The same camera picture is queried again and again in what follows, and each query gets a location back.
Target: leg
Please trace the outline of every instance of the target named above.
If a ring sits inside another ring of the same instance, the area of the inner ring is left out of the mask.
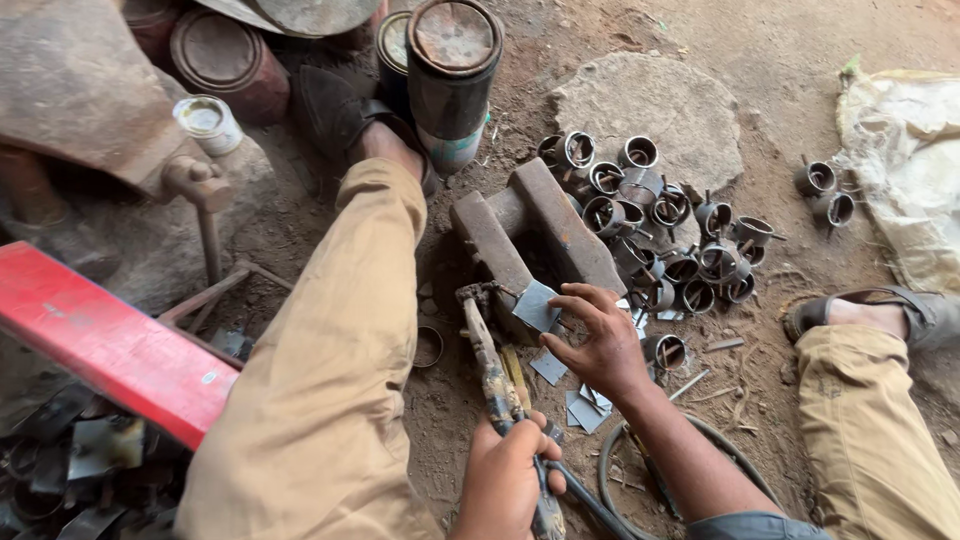
[[[396,147],[383,129],[361,143]],[[340,216],[194,457],[179,537],[443,538],[407,480],[400,423],[426,216],[417,159],[401,151],[350,169]]]
[[[836,540],[960,538],[960,492],[910,399],[899,307],[836,300],[797,342],[804,441]]]

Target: sandal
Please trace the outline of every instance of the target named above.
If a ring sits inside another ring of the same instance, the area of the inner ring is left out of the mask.
[[[877,292],[892,296],[882,300],[867,300]],[[871,306],[902,306],[907,319],[907,337],[904,341],[911,351],[930,351],[944,345],[960,343],[960,297],[913,292],[898,285],[832,294],[792,306],[783,317],[783,328],[790,341],[795,343],[813,327],[825,326],[830,303],[835,299]]]
[[[345,168],[351,165],[348,148],[367,126],[379,120],[423,157],[423,196],[429,202],[437,194],[439,178],[417,134],[383,102],[358,96],[350,83],[312,65],[300,67],[293,77],[292,93],[301,131],[325,158]]]

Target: red metal beam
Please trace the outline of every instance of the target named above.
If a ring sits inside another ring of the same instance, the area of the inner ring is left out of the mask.
[[[0,246],[0,329],[191,450],[239,375],[26,242]]]

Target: dirt floor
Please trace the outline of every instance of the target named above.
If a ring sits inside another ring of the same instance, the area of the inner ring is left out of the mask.
[[[799,434],[796,358],[778,319],[791,300],[890,282],[891,277],[862,212],[827,241],[813,228],[809,209],[789,178],[800,165],[801,153],[825,160],[838,150],[833,121],[839,91],[836,73],[854,54],[862,55],[867,72],[899,67],[960,71],[960,3],[490,0],[489,6],[507,32],[491,99],[492,123],[477,161],[449,178],[430,207],[426,234],[417,249],[419,281],[432,283],[438,317],[453,326],[460,324],[453,291],[472,281],[465,253],[450,227],[448,207],[474,189],[484,195],[500,190],[513,168],[529,159],[531,145],[554,133],[553,111],[546,99],[551,89],[581,63],[617,50],[656,49],[664,57],[697,67],[726,85],[739,102],[745,173],[717,198],[730,202],[738,215],[772,223],[790,241],[775,243],[756,271],[755,300],[681,322],[656,321],[647,331],[676,333],[687,339],[693,351],[690,364],[663,381],[668,391],[705,368],[711,370],[680,399],[682,410],[724,428],[732,422],[733,408],[745,400],[729,437],[771,483],[792,517],[817,521]],[[302,52],[290,50],[281,58],[291,61]],[[310,58],[323,65],[333,61],[316,51]],[[340,69],[375,74],[370,50],[333,62]],[[494,128],[495,144],[490,138]],[[294,280],[334,220],[337,181],[298,141],[293,127],[249,133],[276,158],[280,194],[228,248],[235,257],[249,258]],[[257,337],[284,297],[279,287],[249,280],[221,303],[204,336],[209,338],[218,326],[243,325]],[[707,343],[731,334],[742,336],[747,345],[703,353]],[[464,343],[447,343],[447,347],[450,353],[439,363],[414,370],[405,390],[411,481],[444,524],[456,513],[470,432],[482,406],[468,347]],[[521,350],[524,366],[535,352]],[[564,391],[578,388],[577,378],[568,373],[555,388],[525,369],[535,407],[562,423]],[[729,392],[690,403],[736,386],[743,388],[743,398]],[[956,404],[922,388],[916,397],[948,467],[958,478],[960,451],[945,447],[936,435],[950,427],[960,428],[954,420]],[[594,491],[595,455],[620,420],[614,414],[593,435],[579,428],[567,430],[564,460]],[[740,425],[756,429],[744,430]],[[617,455],[620,461],[614,463],[626,471],[628,482],[649,485],[636,452],[623,445]],[[643,492],[616,485],[612,495],[620,509],[648,531],[678,534],[681,522],[670,516],[651,487]],[[570,538],[604,536],[576,503],[566,502]]]

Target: gray sleeve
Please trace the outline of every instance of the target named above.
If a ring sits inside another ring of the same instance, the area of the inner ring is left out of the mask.
[[[688,540],[830,540],[823,529],[773,512],[713,516],[686,527]]]

